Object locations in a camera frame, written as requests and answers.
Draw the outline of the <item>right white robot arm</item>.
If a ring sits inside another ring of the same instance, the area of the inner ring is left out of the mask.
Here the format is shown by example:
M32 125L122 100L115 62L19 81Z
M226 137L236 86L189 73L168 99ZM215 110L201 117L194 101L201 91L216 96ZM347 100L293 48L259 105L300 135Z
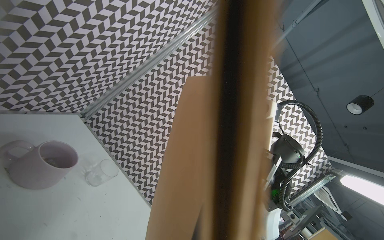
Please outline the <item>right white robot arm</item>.
M283 168L282 164L300 164L305 158L305 150L291 136L272 133L274 141L267 151L267 157L272 161L271 170L267 176L265 190L270 192L270 203L266 207L266 225L263 240L276 240L279 238L279 225L283 209L279 203L280 189L291 169Z

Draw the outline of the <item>brown kraft file bag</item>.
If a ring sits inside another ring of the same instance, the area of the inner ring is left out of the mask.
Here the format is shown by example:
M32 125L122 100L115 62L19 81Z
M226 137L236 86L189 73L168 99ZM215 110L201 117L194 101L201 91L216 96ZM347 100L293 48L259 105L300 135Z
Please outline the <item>brown kraft file bag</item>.
M146 239L259 240L275 1L220 1L212 73L183 87Z

